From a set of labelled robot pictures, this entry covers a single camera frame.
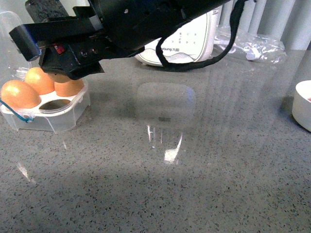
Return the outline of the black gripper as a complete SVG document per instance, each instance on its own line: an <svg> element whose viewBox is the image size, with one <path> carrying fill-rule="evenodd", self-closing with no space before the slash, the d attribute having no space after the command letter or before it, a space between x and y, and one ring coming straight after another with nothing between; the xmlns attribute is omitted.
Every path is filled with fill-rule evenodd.
<svg viewBox="0 0 311 233"><path fill-rule="evenodd" d="M25 60L72 80L103 71L100 61L133 57L145 45L221 5L222 0L91 0L70 16L59 0L29 0L32 24L9 35Z"/></svg>

